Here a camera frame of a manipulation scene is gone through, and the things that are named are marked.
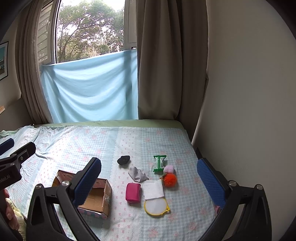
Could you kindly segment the person's left hand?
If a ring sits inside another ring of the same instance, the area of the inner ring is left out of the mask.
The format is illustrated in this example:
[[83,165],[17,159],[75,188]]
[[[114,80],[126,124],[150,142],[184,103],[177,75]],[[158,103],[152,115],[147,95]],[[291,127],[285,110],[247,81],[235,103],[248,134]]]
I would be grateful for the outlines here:
[[9,226],[11,229],[13,230],[18,230],[20,225],[19,222],[17,220],[17,217],[11,207],[11,205],[6,201],[6,217],[8,218],[9,222]]

